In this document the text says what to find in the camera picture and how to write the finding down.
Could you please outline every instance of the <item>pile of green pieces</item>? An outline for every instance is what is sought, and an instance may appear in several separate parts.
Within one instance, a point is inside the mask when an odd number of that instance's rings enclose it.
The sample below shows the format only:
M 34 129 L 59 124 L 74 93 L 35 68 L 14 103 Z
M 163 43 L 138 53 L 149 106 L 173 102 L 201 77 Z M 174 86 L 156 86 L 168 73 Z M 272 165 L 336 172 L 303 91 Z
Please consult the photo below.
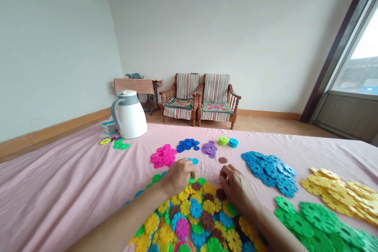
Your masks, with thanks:
M 328 208 L 300 202 L 300 210 L 286 198 L 277 196 L 278 219 L 311 252 L 376 252 L 378 238 L 363 230 L 356 230 L 339 220 Z

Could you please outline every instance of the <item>left hand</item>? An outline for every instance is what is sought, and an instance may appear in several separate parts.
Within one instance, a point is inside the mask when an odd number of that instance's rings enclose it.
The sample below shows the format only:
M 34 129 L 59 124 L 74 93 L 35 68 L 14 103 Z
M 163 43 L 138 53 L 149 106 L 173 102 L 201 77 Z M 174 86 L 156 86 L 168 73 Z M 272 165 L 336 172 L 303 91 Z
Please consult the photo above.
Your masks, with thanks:
M 184 191 L 190 177 L 196 178 L 196 169 L 191 160 L 184 158 L 176 161 L 159 183 L 167 198 L 170 199 Z

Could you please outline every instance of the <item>white wall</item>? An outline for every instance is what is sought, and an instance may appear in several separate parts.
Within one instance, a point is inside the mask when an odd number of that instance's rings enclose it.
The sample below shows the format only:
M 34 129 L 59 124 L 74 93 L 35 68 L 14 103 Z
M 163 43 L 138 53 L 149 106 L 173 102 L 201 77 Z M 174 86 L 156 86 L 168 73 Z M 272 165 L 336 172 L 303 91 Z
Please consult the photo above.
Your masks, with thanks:
M 108 0 L 0 0 L 0 141 L 110 107 Z
M 302 113 L 352 0 L 109 0 L 124 73 L 229 73 L 240 108 Z

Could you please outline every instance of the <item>pile of blue pieces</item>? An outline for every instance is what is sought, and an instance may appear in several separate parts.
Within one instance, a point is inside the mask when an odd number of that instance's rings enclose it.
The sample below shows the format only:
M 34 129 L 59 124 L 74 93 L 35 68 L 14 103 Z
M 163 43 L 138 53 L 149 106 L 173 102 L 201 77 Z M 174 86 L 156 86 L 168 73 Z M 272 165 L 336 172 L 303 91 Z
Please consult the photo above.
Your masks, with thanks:
M 185 150 L 190 150 L 192 147 L 194 150 L 200 150 L 200 147 L 198 147 L 199 144 L 200 142 L 194 139 L 185 139 L 184 141 L 180 141 L 180 144 L 177 146 L 177 152 L 181 153 Z
M 268 187 L 277 186 L 288 198 L 294 198 L 298 192 L 295 184 L 297 172 L 276 156 L 265 156 L 259 152 L 247 152 L 241 155 L 254 176 L 261 179 Z

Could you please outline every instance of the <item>wooden baseboard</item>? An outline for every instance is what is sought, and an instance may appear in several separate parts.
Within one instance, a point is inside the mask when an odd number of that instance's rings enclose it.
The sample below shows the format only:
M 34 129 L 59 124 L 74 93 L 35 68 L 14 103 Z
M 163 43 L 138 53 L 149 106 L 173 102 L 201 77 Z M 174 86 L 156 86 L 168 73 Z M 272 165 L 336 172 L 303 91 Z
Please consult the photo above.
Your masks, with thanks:
M 32 132 L 30 134 L 26 134 L 21 137 L 14 138 L 6 142 L 2 142 L 0 143 L 0 158 L 110 114 L 110 108 L 106 108 L 39 131 Z
M 238 115 L 256 116 L 256 117 L 268 117 L 268 118 L 281 118 L 299 120 L 301 114 L 291 112 L 276 112 L 276 111 L 262 111 L 262 110 L 250 110 L 250 109 L 238 109 Z

